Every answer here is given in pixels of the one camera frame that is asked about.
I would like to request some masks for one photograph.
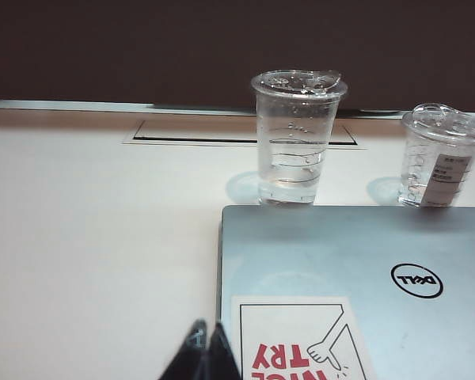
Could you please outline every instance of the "plastic cup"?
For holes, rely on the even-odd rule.
[[[421,104],[402,119],[407,140],[399,201],[449,206],[475,160],[475,117],[443,104]]]
[[[256,92],[259,201],[313,203],[338,104],[336,71],[278,70],[252,79]]]

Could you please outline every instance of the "silver laptop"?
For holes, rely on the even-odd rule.
[[[475,208],[228,206],[233,295],[345,296],[379,379],[475,379]]]

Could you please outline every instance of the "white table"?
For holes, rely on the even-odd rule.
[[[0,379],[156,379],[214,324],[220,212],[255,201],[256,151],[122,143],[154,117],[0,110]],[[344,122],[365,149],[328,152],[315,203],[390,203],[399,122]]]

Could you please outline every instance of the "white sticker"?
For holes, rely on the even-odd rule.
[[[244,380],[372,380],[345,297],[232,298],[232,349]]]
[[[427,183],[421,206],[448,206],[458,193],[459,185],[471,157],[440,154]]]

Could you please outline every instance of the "plastic lid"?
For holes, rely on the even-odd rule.
[[[403,125],[444,143],[475,145],[475,117],[444,104],[417,105],[403,115]]]
[[[252,87],[259,93],[275,97],[307,100],[338,101],[347,92],[341,74],[334,70],[268,71],[253,78]]]

